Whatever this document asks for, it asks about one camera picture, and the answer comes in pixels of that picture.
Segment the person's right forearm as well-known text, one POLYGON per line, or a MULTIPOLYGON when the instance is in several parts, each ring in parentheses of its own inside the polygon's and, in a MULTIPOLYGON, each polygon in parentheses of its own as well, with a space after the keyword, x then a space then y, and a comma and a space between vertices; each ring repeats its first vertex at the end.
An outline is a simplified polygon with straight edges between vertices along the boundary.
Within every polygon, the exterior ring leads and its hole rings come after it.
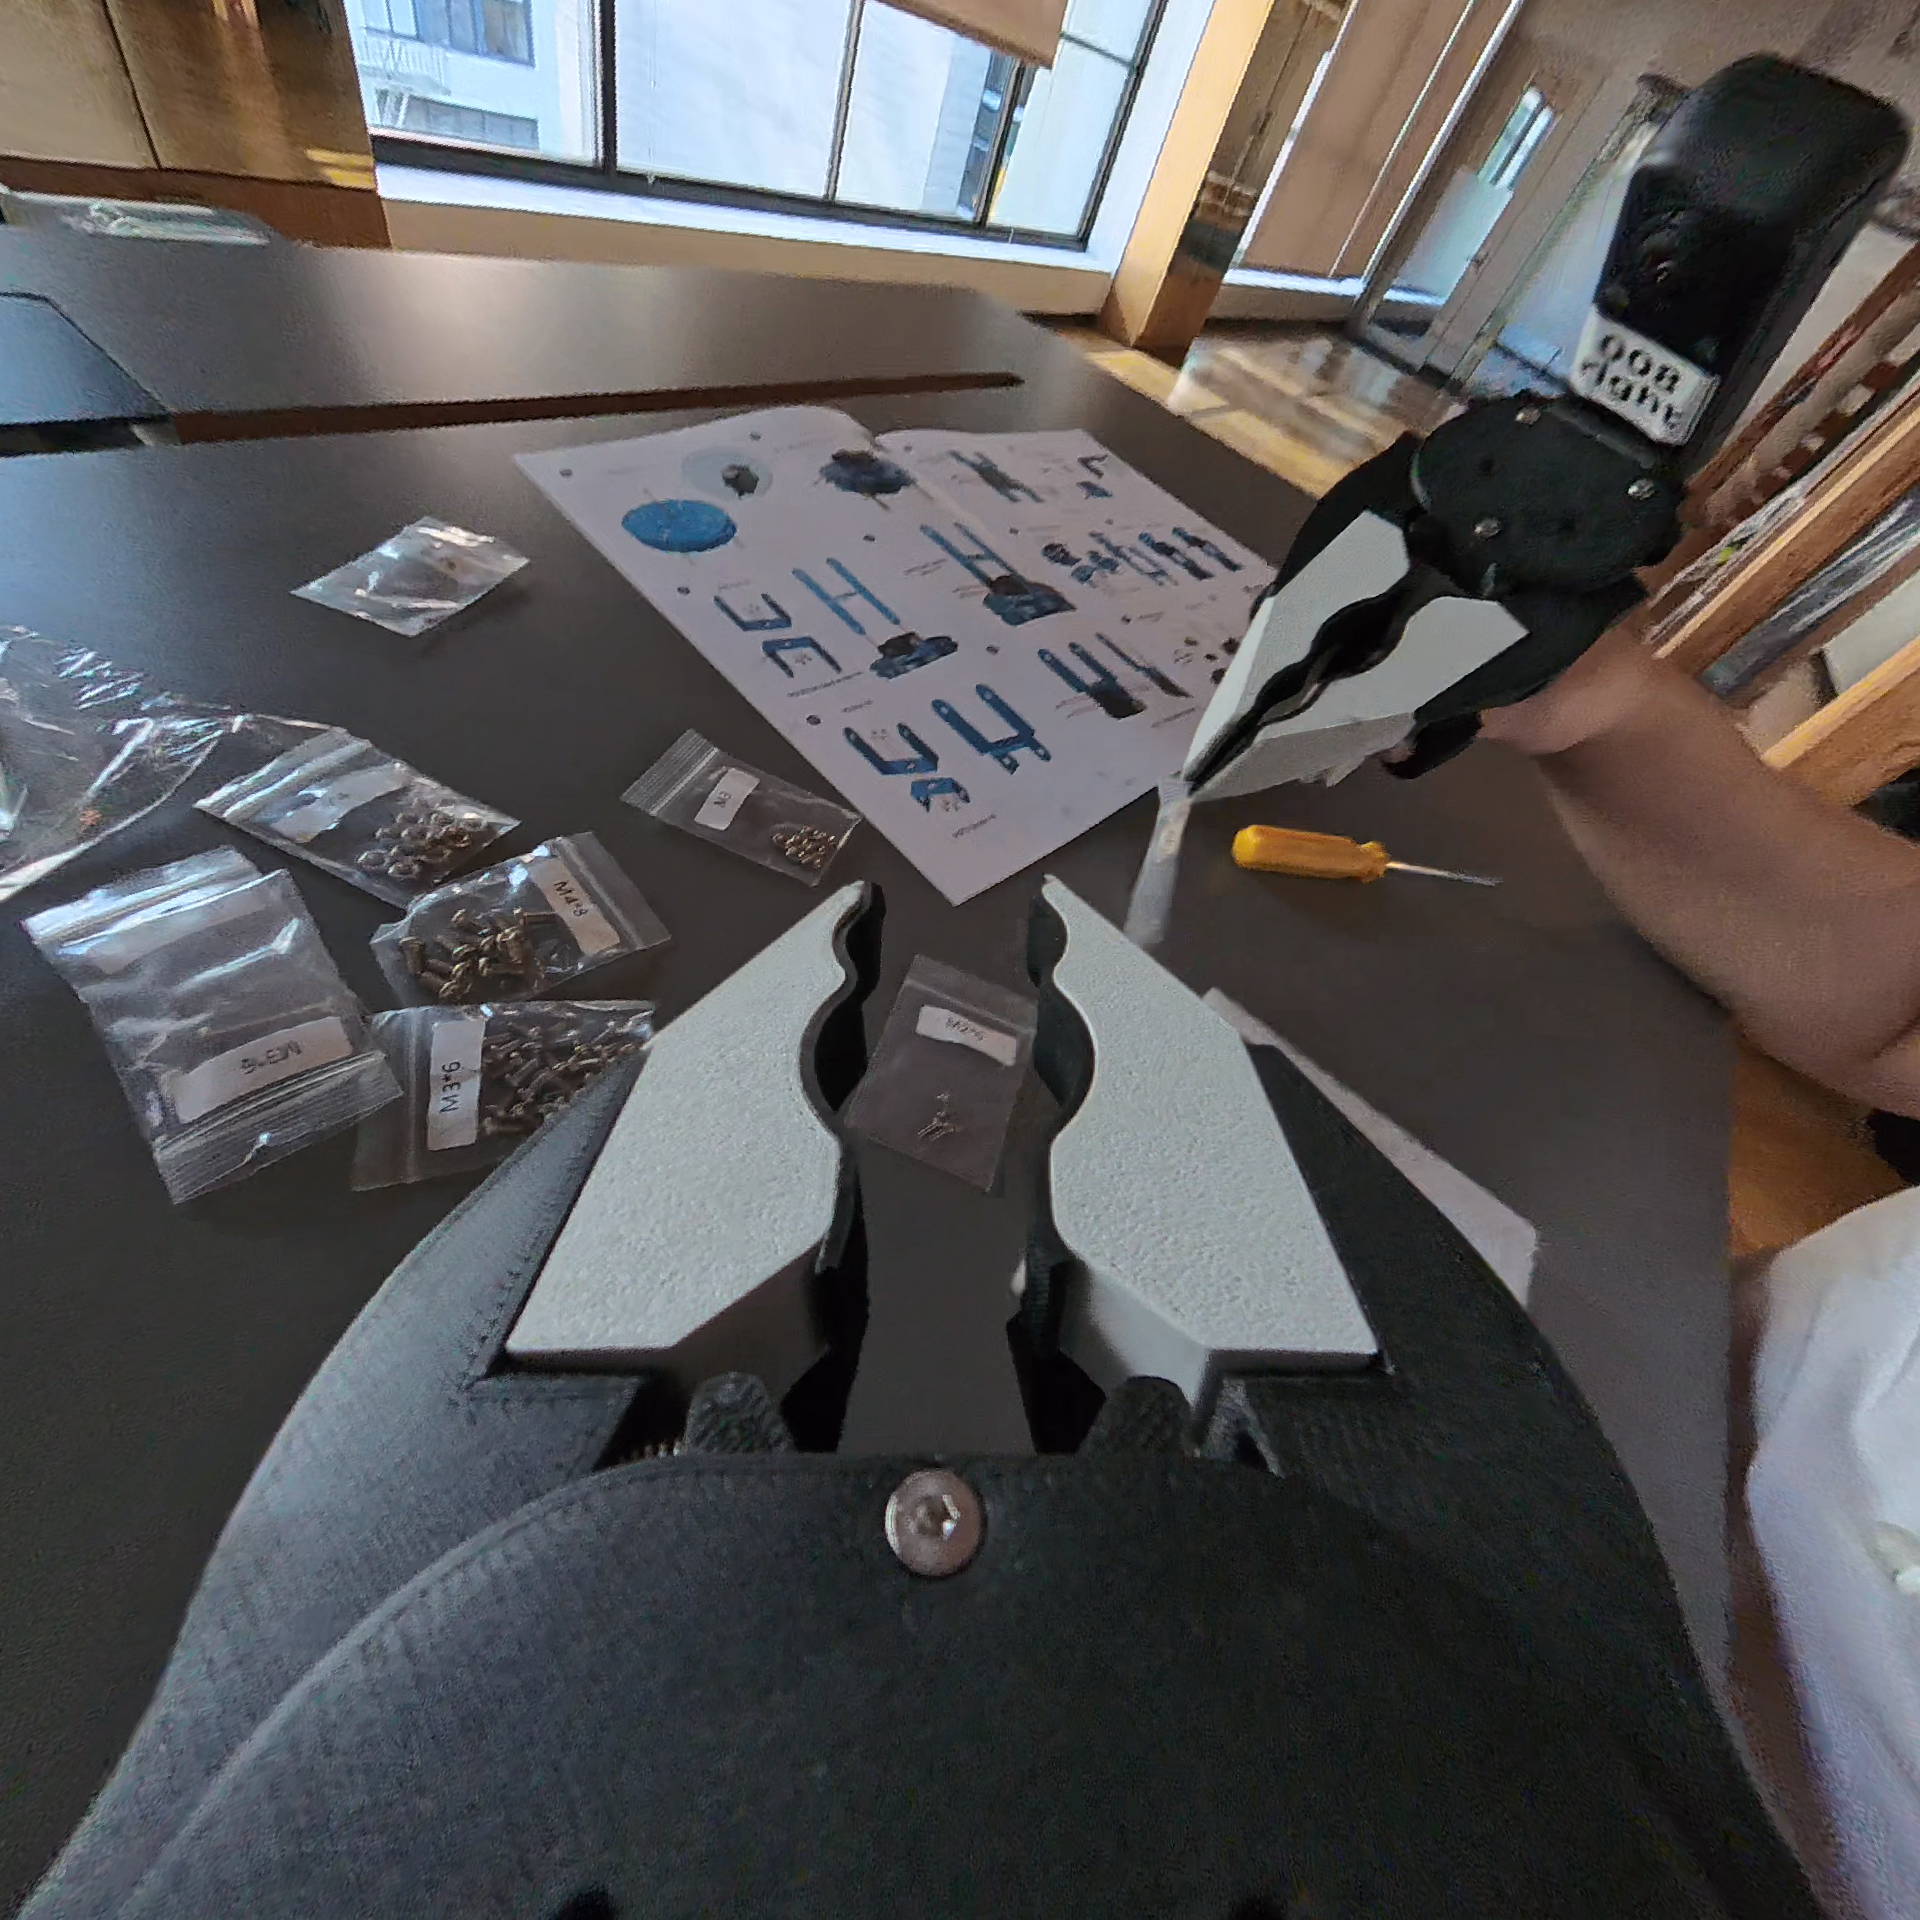
POLYGON ((1735 717, 1535 759, 1619 914, 1774 1061, 1917 1115, 1917 852, 1770 769, 1735 717))

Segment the robot assembly instruction sheet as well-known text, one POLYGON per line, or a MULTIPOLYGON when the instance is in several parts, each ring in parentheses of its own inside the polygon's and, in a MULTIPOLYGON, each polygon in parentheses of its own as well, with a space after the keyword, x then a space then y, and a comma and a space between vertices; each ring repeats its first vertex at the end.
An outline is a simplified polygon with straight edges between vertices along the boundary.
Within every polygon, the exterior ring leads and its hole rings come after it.
POLYGON ((951 906, 1179 771, 1275 575, 1083 429, 775 407, 517 466, 951 906))

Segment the person's right hand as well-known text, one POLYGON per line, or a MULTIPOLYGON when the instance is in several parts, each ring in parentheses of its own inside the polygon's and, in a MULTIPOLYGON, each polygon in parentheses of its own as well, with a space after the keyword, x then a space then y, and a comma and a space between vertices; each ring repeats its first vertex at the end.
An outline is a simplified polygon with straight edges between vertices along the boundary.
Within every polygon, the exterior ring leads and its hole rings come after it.
POLYGON ((1679 735, 1718 708, 1692 675, 1656 659, 1636 635, 1610 630, 1560 677, 1518 705, 1479 715, 1479 739, 1530 759, 1622 754, 1679 735))

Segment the large window wall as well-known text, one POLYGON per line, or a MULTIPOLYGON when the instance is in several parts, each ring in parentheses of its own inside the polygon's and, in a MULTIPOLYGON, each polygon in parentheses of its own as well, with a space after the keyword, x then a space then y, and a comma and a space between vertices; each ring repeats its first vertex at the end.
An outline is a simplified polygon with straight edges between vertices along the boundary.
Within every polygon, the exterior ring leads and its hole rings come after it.
POLYGON ((634 202, 1078 249, 1163 5, 1052 65, 874 2, 350 2, 374 155, 634 202))

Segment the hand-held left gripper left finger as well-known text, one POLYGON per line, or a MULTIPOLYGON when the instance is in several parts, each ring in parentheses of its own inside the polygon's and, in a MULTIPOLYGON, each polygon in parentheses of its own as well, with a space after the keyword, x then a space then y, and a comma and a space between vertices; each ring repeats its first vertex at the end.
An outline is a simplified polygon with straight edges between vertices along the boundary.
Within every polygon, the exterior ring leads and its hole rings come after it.
POLYGON ((836 1452, 869 1324, 842 1110, 871 1059, 877 887, 855 881, 648 1047, 507 1335, 518 1369, 759 1379, 836 1452))

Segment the yellow handled screwdriver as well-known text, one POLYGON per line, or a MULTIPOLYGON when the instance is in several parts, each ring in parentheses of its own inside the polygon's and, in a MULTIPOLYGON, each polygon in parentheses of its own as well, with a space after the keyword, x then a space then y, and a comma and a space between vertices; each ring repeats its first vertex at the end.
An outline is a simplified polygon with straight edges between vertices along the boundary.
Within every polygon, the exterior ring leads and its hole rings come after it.
POLYGON ((1269 825, 1242 828, 1232 838, 1232 861, 1245 874, 1298 881, 1379 883, 1387 875, 1423 878, 1492 890, 1499 878, 1448 871, 1391 858, 1379 842, 1358 842, 1330 831, 1301 831, 1269 825))

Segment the wooden column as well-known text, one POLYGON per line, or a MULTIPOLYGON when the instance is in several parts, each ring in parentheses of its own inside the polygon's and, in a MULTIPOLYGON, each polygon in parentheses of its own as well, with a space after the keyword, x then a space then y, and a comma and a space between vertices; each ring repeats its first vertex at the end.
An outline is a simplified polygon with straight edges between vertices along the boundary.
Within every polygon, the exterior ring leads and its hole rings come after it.
POLYGON ((1213 2, 1196 38, 1099 314, 1120 345, 1183 353, 1194 341, 1196 325, 1179 332, 1174 319, 1173 262, 1271 11, 1271 2, 1213 2))

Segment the wooden rail frame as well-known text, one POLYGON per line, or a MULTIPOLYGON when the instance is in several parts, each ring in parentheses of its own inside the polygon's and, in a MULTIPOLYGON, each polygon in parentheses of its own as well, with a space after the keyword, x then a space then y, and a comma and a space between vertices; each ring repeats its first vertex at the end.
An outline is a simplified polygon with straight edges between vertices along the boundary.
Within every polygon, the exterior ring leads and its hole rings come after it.
POLYGON ((1707 459, 1645 647, 1779 773, 1855 805, 1917 751, 1917 254, 1707 459))

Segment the white foam sheet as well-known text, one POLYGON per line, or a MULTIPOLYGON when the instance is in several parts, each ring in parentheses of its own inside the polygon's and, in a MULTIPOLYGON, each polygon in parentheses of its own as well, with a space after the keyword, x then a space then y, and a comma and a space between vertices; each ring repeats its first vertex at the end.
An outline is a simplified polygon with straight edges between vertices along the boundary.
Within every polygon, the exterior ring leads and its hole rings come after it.
POLYGON ((1397 1173, 1455 1227, 1492 1269, 1520 1307, 1530 1307, 1530 1286, 1541 1252, 1541 1236, 1524 1215, 1477 1183, 1467 1173, 1435 1155, 1423 1141, 1382 1115, 1365 1097, 1328 1074, 1298 1047, 1220 990, 1205 1004, 1227 1019, 1250 1047, 1275 1049, 1328 1105, 1356 1126, 1397 1173))

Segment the clear bag of washers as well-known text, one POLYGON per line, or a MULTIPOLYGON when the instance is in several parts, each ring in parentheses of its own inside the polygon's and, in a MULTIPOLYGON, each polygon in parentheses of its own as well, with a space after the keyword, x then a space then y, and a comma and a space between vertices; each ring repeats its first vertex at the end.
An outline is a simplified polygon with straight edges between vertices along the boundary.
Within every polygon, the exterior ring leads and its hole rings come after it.
POLYGON ((522 828, 336 727, 219 785, 199 811, 391 906, 466 874, 522 828))

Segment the crumpled clear plastic bag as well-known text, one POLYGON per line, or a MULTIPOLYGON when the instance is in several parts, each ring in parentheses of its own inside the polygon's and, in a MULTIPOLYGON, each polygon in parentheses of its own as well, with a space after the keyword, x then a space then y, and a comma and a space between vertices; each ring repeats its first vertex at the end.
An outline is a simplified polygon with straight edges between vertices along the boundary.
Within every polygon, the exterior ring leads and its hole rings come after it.
POLYGON ((186 699, 28 628, 2 630, 2 899, 163 807, 226 742, 254 764, 323 724, 186 699))

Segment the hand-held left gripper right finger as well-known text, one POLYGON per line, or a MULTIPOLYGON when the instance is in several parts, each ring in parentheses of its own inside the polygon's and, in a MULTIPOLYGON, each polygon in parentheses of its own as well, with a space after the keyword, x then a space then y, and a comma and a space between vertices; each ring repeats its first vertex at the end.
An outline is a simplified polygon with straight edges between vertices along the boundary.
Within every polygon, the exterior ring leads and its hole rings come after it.
POLYGON ((1140 1379, 1202 1425, 1235 1379, 1374 1369, 1379 1335, 1239 1031, 1058 878, 1023 961, 1054 1114, 1008 1337, 1037 1450, 1076 1450, 1140 1379))

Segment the clear bag of bronze screws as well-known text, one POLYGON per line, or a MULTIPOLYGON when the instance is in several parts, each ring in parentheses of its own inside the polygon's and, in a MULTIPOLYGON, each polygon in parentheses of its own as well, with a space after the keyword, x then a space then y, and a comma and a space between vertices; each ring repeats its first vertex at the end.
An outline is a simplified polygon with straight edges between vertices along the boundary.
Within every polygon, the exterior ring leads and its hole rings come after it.
POLYGON ((371 954, 400 1006, 475 1006, 557 995, 672 940, 600 836, 567 831, 429 890, 371 954))

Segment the clear bag of round nuts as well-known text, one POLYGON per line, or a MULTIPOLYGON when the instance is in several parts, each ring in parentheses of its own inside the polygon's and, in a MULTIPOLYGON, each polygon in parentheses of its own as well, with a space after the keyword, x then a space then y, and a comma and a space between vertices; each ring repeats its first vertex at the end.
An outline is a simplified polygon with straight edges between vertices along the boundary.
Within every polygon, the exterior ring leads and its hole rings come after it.
POLYGON ((682 732, 620 796, 661 825, 803 884, 818 884, 859 814, 682 732))

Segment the clear bag of tiny nuts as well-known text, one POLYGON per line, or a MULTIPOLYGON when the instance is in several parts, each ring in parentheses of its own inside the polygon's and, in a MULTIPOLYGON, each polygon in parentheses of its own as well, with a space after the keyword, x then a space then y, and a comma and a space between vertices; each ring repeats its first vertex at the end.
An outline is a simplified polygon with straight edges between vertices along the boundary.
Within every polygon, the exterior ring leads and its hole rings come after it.
POLYGON ((1191 814, 1191 785, 1181 777, 1158 781, 1156 821, 1122 918, 1124 937, 1144 954, 1160 949, 1168 937, 1191 814))

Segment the dark grey desk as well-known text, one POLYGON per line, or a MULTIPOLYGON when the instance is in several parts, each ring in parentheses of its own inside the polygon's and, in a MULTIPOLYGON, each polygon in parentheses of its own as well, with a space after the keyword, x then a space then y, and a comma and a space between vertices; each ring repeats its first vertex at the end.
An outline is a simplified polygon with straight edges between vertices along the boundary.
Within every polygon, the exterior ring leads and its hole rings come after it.
MULTIPOLYGON (((178 443, 4 459, 4 623, 183 697, 339 724, 595 829, 672 927, 615 995, 704 996, 814 894, 620 796, 684 730, 808 769, 517 466, 700 407, 1086 428, 1275 561, 1306 501, 1015 309, 954 286, 4 235, 178 443), (528 566, 420 637, 295 597, 438 517, 528 566)), ((347 1141, 170 1202, 77 996, 19 921, 219 842, 176 799, 4 907, 4 1913, 120 1758, 277 1426, 463 1183, 354 1193, 347 1141)), ((1212 807, 1165 961, 1275 1027, 1542 1234, 1532 1305, 1726 1651, 1730 1043, 1610 909, 1518 757, 1212 807), (1269 825, 1498 887, 1242 871, 1269 825)))

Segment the clear bag with few screws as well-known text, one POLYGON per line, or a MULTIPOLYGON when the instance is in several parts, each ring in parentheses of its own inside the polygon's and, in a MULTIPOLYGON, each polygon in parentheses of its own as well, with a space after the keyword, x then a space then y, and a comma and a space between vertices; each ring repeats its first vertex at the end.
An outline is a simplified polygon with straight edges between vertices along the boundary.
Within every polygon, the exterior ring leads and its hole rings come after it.
POLYGON ((1032 995, 914 956, 846 1107, 848 1131, 989 1193, 1037 1019, 1032 995))

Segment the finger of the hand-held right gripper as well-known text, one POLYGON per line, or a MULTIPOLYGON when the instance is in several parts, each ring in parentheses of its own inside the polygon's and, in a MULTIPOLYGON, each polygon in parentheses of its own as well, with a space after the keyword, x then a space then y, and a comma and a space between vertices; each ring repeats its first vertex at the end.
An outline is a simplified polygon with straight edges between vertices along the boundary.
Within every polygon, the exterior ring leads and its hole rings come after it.
POLYGON ((1416 714, 1498 661, 1526 635, 1499 604, 1437 597, 1415 609, 1395 650, 1336 678, 1286 717, 1254 724, 1208 777, 1188 775, 1196 798, 1250 798, 1280 785, 1335 785, 1402 745, 1416 714))
POLYGON ((1256 734, 1307 706, 1341 650, 1391 610, 1407 581, 1402 525, 1360 515, 1254 610, 1183 759, 1186 781, 1220 777, 1256 734))

